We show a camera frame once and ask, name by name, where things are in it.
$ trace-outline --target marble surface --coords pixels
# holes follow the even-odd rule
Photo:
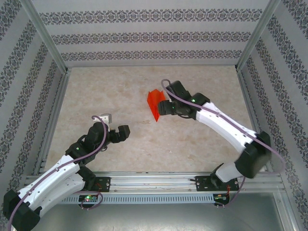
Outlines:
[[[130,137],[97,154],[92,171],[212,171],[234,161],[236,150],[215,131],[192,119],[161,116],[147,103],[160,81],[180,80],[230,117],[251,128],[234,66],[130,66],[73,68],[45,170],[93,125],[92,115],[112,114],[111,129],[129,125]]]

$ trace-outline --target damask pattern wall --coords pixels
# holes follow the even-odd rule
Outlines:
[[[31,175],[63,75],[17,0],[0,0],[0,230],[3,196]]]
[[[308,230],[307,15],[307,1],[281,1],[242,69],[258,126],[285,159],[283,182],[300,230]]]
[[[68,67],[236,64],[269,0],[33,0]]]

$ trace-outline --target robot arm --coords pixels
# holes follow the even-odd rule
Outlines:
[[[76,143],[73,143],[66,151],[65,155],[47,172],[45,172],[35,182],[22,188],[18,192],[8,191],[3,200],[3,214],[10,219],[16,205],[21,201],[33,185],[41,183],[31,192],[17,209],[13,218],[13,226],[17,231],[32,230],[40,218],[57,203],[77,191],[89,191],[94,186],[95,174],[85,165],[94,160],[97,153],[105,151],[110,143],[125,141],[130,134],[127,125],[119,126],[119,132],[110,130],[108,124],[111,122],[111,115],[100,116],[106,126],[105,142],[100,150],[93,155],[82,159],[79,162],[71,162],[65,167],[61,165],[77,158],[88,155],[95,151],[102,143],[104,137],[104,127],[101,122],[94,123],[87,135],[83,135]]]
[[[216,188],[219,188],[222,182],[228,182],[237,177],[253,178],[270,160],[270,151],[245,134],[242,134],[232,124],[239,126],[246,134],[270,146],[270,137],[267,133],[261,132],[257,134],[255,131],[245,128],[220,111],[204,95],[197,93],[191,96],[179,81],[171,83],[167,86],[167,89],[181,99],[203,106],[206,109],[210,109],[210,111],[215,111],[217,114],[187,105],[169,94],[170,101],[162,101],[158,105],[158,112],[161,116],[185,116],[185,118],[192,118],[206,124],[224,137],[240,153],[239,158],[235,162],[221,164],[213,171],[211,182]]]

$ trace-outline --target red plastic block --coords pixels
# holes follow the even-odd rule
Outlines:
[[[155,89],[155,90],[149,92],[147,102],[148,102],[149,107],[152,111],[152,114],[154,115],[156,122],[158,121],[158,118],[159,118],[158,103],[163,101],[163,100],[166,100],[163,91],[159,91],[159,90]]]

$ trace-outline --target red object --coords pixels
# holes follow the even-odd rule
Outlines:
[[[150,107],[153,115],[154,115],[156,122],[158,121],[158,118],[159,118],[158,103],[163,101],[163,100],[166,100],[163,91],[159,91],[159,90],[155,89],[155,90],[149,92],[147,102],[149,104],[149,107]]]

